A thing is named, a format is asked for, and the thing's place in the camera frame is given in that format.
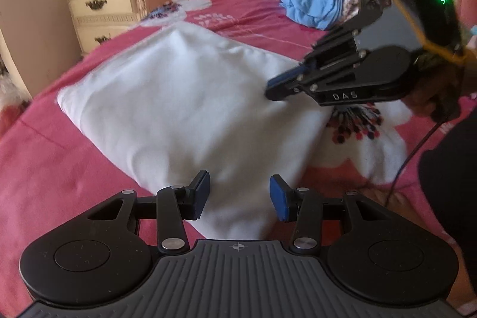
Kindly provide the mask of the person's right hand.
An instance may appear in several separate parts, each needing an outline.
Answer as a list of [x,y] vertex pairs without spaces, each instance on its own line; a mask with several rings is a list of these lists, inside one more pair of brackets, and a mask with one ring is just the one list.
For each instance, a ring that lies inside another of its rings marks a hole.
[[402,102],[414,115],[427,117],[437,109],[436,98],[446,99],[451,90],[456,90],[459,97],[476,92],[475,51],[470,51],[462,68],[446,64],[431,69]]

